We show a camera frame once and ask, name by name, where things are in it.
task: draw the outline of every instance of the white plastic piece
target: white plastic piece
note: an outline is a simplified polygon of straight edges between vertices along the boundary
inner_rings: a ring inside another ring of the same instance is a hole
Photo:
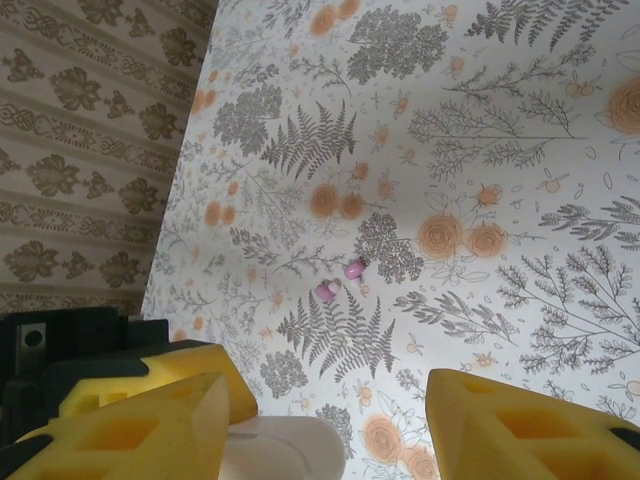
[[[340,480],[344,444],[313,417],[263,417],[229,425],[219,480]]]
[[[362,277],[356,277],[349,280],[349,285],[351,285],[352,288],[360,288],[363,283],[364,280],[362,279]]]
[[[331,290],[331,293],[337,294],[340,291],[340,288],[342,288],[342,285],[340,284],[340,280],[333,280],[332,282],[329,282],[327,287]]]

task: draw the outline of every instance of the fern print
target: fern print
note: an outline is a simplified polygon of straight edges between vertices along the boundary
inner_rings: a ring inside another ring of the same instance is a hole
[[[558,42],[578,26],[581,42],[588,42],[607,18],[629,3],[629,0],[503,0],[498,6],[487,2],[486,15],[477,15],[467,36],[492,38],[495,35],[504,43],[513,26],[516,45],[528,30],[530,47],[540,37],[550,38],[549,50],[553,51]]]
[[[357,114],[354,113],[347,122],[344,100],[335,120],[321,103],[316,102],[316,105],[319,120],[314,120],[298,105],[297,118],[287,117],[286,132],[280,126],[277,138],[271,139],[260,157],[287,175],[295,168],[296,180],[305,170],[308,170],[307,178],[310,180],[332,158],[339,164],[345,150],[353,154],[356,145],[353,127]]]
[[[614,200],[613,206],[601,207],[610,218],[597,218],[580,205],[562,205],[556,213],[542,215],[541,227],[553,227],[554,232],[570,230],[580,241],[599,242],[613,236],[622,248],[640,252],[640,200],[626,195]]]
[[[520,330],[504,315],[493,312],[486,305],[478,304],[472,308],[452,291],[436,298],[435,302],[435,305],[429,305],[427,297],[414,291],[396,298],[394,306],[402,308],[404,313],[411,312],[419,323],[440,324],[445,335],[462,338],[470,345],[483,344],[491,336],[516,345],[511,337]]]
[[[306,357],[309,365],[322,357],[320,377],[335,367],[336,383],[362,367],[368,367],[373,378],[382,363],[391,372],[395,360],[391,353],[395,320],[383,329],[380,297],[371,319],[367,320],[358,300],[348,289],[345,293],[346,314],[337,301],[320,305],[309,291],[308,307],[299,298],[297,311],[290,310],[276,331],[293,344],[302,358]]]
[[[364,85],[379,71],[403,79],[420,65],[426,73],[442,58],[449,38],[440,25],[420,27],[417,13],[400,13],[387,5],[365,13],[349,42],[360,45],[351,58],[349,78]]]
[[[640,299],[622,301],[632,270],[617,265],[607,247],[582,247],[555,269],[550,255],[521,260],[534,280],[515,265],[500,266],[505,285],[498,293],[506,308],[540,307],[542,325],[531,334],[536,353],[520,356],[527,373],[556,375],[588,365],[602,374],[640,353]]]

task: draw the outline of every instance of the beige damask wallpaper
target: beige damask wallpaper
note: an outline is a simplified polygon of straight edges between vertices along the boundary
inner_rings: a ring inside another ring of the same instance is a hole
[[[2,1],[0,311],[139,311],[215,3]]]

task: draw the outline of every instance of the black object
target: black object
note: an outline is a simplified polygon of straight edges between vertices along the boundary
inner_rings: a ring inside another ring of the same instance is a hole
[[[631,448],[640,452],[640,432],[622,427],[612,428],[610,431]]]
[[[50,366],[153,345],[169,345],[166,319],[130,322],[112,307],[1,316],[0,447],[57,416],[57,405],[55,409],[46,408],[52,402],[47,401],[42,383]]]
[[[36,435],[22,442],[0,448],[0,480],[9,478],[51,442],[53,442],[51,435]]]
[[[45,413],[48,418],[56,418],[60,403],[67,398],[76,383],[82,379],[142,377],[149,373],[149,368],[141,360],[142,358],[155,357],[203,345],[208,344],[197,340],[182,340],[51,364],[47,367],[42,378]]]

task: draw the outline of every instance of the gray leaf print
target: gray leaf print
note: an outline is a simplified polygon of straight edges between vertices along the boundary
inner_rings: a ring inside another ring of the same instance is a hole
[[[351,448],[351,440],[353,440],[353,428],[351,427],[351,415],[346,408],[339,408],[328,403],[322,407],[322,410],[316,410],[316,417],[329,422],[336,429],[338,435],[344,444],[344,450],[347,458],[353,458],[353,448]]]
[[[610,218],[598,218],[585,207],[567,204],[558,208],[557,213],[542,215],[539,225],[553,227],[554,232],[571,228],[570,234],[583,242],[599,242],[613,235],[623,244],[624,250],[640,252],[640,200],[622,195],[620,200],[614,200],[612,203],[611,207],[600,208],[608,212]]]
[[[419,28],[421,20],[417,13],[401,14],[391,5],[365,13],[349,39],[362,45],[349,59],[349,78],[364,85],[380,70],[400,79],[417,65],[428,72],[442,58],[449,36],[440,25]]]
[[[358,227],[360,236],[354,252],[367,262],[379,262],[378,274],[387,283],[402,283],[406,277],[417,280],[424,270],[424,259],[416,256],[408,238],[398,238],[396,221],[390,214],[374,212]]]
[[[265,123],[280,117],[282,90],[262,85],[243,92],[236,103],[225,103],[216,115],[213,131],[223,145],[239,143],[243,155],[259,153],[267,140]]]
[[[535,280],[531,282],[515,265],[500,266],[498,273],[506,285],[498,293],[506,308],[540,307],[542,325],[534,330],[531,342],[536,353],[520,356],[526,372],[557,375],[567,367],[579,370],[589,365],[592,374],[603,374],[640,353],[640,299],[625,302],[628,308],[622,302],[631,287],[632,270],[624,263],[618,266],[607,247],[582,247],[567,255],[565,265],[555,271],[549,255],[522,256],[522,262]],[[577,307],[575,288],[584,294]]]
[[[267,363],[260,365],[260,375],[264,383],[271,389],[273,398],[288,395],[293,388],[304,387],[309,380],[302,370],[302,364],[291,350],[284,354],[276,352],[267,354]]]

